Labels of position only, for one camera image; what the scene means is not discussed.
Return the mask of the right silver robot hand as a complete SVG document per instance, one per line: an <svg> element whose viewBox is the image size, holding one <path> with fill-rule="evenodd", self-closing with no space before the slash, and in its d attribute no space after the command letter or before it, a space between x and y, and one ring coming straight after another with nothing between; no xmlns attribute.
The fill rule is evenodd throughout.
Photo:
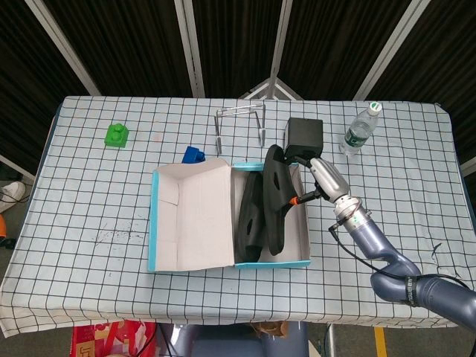
<svg viewBox="0 0 476 357"><path fill-rule="evenodd" d="M315 190L303 196L292 197L289 200L291 206L320 198L338 205L341 200L350 198L350 187L333 164L322 158L305 159L297 155L292 158L292 163L294 162L309 169L315 179Z"/></svg>

